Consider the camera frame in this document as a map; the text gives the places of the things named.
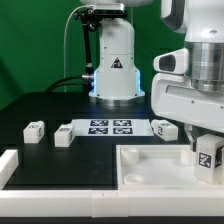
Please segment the black cable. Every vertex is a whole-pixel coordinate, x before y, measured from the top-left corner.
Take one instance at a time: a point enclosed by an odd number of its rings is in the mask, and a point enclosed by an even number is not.
[[[65,86],[81,86],[83,85],[83,83],[64,83],[64,84],[58,84],[54,87],[52,87],[48,92],[53,92],[55,89],[59,88],[59,87],[65,87]]]
[[[74,80],[74,79],[82,79],[82,76],[69,76],[69,77],[67,77],[67,78],[60,79],[60,80],[56,81],[55,83],[53,83],[52,85],[50,85],[50,86],[45,90],[45,92],[50,92],[50,90],[51,90],[52,88],[54,88],[55,86],[57,86],[57,85],[60,84],[60,83],[63,83],[63,82],[69,81],[69,80]]]

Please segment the white block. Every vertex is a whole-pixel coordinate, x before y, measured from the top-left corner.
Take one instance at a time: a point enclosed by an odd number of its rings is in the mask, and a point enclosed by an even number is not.
[[[24,130],[24,143],[37,144],[44,136],[44,122],[31,122]]]
[[[139,161],[139,150],[130,147],[128,149],[121,150],[121,161],[125,166],[134,166],[138,164]]]
[[[75,128],[71,124],[61,125],[54,134],[55,147],[69,147],[75,138]]]
[[[194,166],[196,163],[196,153],[191,149],[181,150],[181,163],[187,166]]]
[[[224,138],[204,135],[197,139],[195,176],[208,183],[218,183],[223,175]]]
[[[165,141],[178,140],[178,127],[166,120],[153,120],[152,128],[154,133]]]
[[[0,157],[0,190],[4,188],[18,165],[17,150],[6,150]]]

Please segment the marker cube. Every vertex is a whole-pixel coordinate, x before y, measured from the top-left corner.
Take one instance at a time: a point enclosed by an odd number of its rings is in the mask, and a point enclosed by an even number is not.
[[[224,138],[204,135],[197,139],[195,176],[208,183],[217,183],[223,175]]]
[[[24,130],[24,143],[37,144],[44,136],[44,122],[31,122]]]
[[[74,138],[74,127],[71,124],[61,125],[54,134],[55,147],[69,147]]]
[[[163,140],[178,140],[178,127],[171,124],[167,120],[153,120],[151,126],[153,128],[154,133]]]

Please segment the cable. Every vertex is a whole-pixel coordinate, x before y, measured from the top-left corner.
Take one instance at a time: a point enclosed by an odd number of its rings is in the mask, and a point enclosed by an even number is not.
[[[70,76],[70,77],[67,77],[67,78],[60,79],[60,80],[54,82],[52,85],[50,85],[50,86],[45,90],[45,92],[50,92],[50,90],[51,90],[52,88],[54,88],[55,86],[57,86],[58,84],[61,84],[61,83],[63,83],[63,82],[69,81],[69,80],[74,80],[74,79],[82,79],[82,76]]]
[[[73,15],[79,10],[79,9],[82,9],[82,8],[91,8],[93,7],[93,5],[84,5],[84,6],[80,6],[78,8],[76,8],[75,10],[72,11],[72,13],[70,14],[70,16],[68,17],[67,19],[67,22],[66,22],[66,25],[65,25],[65,32],[64,32],[64,46],[63,46],[63,54],[64,54],[64,78],[66,78],[66,61],[67,61],[67,58],[66,58],[66,46],[67,46],[67,33],[68,33],[68,25],[69,25],[69,22],[71,20],[71,18],[73,17]]]
[[[59,87],[65,87],[65,86],[81,86],[83,85],[83,83],[64,83],[64,84],[59,84],[59,85],[56,85],[54,87],[52,87],[48,92],[53,92],[55,89],[59,88]]]

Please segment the warning label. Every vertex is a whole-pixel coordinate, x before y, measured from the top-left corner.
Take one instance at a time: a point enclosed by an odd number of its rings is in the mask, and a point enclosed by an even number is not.
[[[123,68],[120,59],[117,57],[111,68]]]

